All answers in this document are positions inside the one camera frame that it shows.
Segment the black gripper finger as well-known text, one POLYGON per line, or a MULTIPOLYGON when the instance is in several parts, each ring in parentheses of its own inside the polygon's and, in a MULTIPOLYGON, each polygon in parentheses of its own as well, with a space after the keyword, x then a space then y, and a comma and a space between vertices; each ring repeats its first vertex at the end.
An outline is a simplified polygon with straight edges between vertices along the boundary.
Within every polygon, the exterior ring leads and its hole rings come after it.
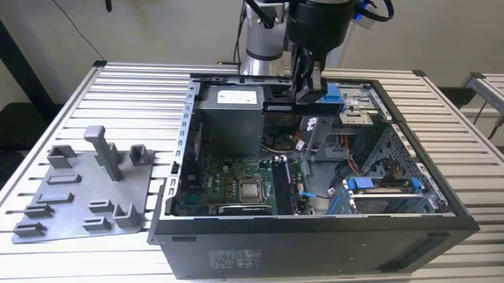
POLYGON ((311 72, 311 102, 314 103, 326 93, 326 82, 322 78, 322 71, 325 63, 321 61, 319 57, 311 56, 312 59, 312 72, 311 72))
POLYGON ((292 49, 292 91, 295 102, 306 104, 307 79, 312 70, 310 52, 306 49, 292 49))

